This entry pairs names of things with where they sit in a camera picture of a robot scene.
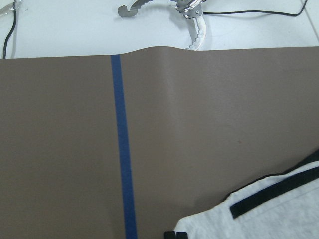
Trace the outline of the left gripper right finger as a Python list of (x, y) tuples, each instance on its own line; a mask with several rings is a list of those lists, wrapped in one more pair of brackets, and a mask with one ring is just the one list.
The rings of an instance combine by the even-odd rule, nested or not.
[(188, 239), (187, 232), (176, 232), (176, 239)]

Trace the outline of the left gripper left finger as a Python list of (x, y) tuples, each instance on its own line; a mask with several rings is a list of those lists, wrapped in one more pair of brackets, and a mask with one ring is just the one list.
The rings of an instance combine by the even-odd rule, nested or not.
[(166, 231), (163, 234), (164, 239), (176, 239), (176, 233), (175, 231)]

